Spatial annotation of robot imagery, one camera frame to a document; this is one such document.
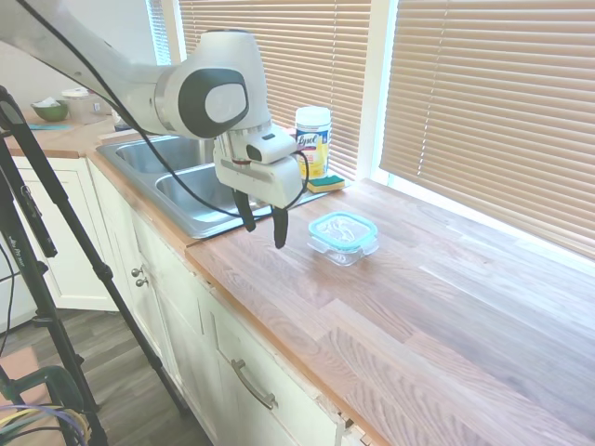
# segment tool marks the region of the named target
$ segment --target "stainless steel sink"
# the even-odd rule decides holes
[[[157,137],[152,138],[152,143],[177,176],[196,195],[218,208],[237,212],[231,189],[221,184],[215,175],[215,166],[212,164],[213,140]],[[171,174],[167,173],[144,141],[105,145],[99,147],[98,152],[189,236],[203,239],[242,226],[240,218],[221,214],[192,198]],[[299,203],[320,196],[323,194],[307,192]],[[270,211],[270,207],[265,203],[252,200],[250,205],[255,216],[262,216]]]
[[[213,163],[214,142],[186,138],[161,137],[152,139],[153,146],[174,170]],[[144,141],[120,146],[115,153],[133,169],[143,174],[164,174],[167,169],[159,162]]]

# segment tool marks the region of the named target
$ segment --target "window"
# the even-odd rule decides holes
[[[380,166],[595,256],[595,6],[401,0]]]
[[[179,0],[179,6],[189,53],[207,30],[254,33],[273,120],[293,126],[298,107],[328,107],[330,167],[355,177],[370,0]]]
[[[169,55],[169,43],[167,40],[162,0],[145,1],[147,2],[147,12],[149,12],[149,23],[151,25],[152,42],[155,48],[157,65],[169,65],[171,64],[171,57]]]

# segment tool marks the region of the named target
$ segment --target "white wall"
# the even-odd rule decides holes
[[[73,15],[129,58],[155,63],[151,27],[145,0],[63,0]],[[19,49],[0,42],[0,85],[24,110],[29,104],[59,97],[78,86]]]

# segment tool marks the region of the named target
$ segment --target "yellow sponge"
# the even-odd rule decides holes
[[[331,190],[339,190],[345,187],[345,179],[338,175],[333,175],[326,178],[311,179],[308,182],[308,190],[312,193],[330,192]]]

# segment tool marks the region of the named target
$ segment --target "green bowl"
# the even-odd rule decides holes
[[[31,104],[31,107],[35,110],[37,116],[39,116],[44,121],[56,123],[57,121],[64,121],[68,115],[68,106],[66,105],[66,101],[59,100],[58,103],[59,105],[55,105],[53,107],[35,107],[33,104]]]

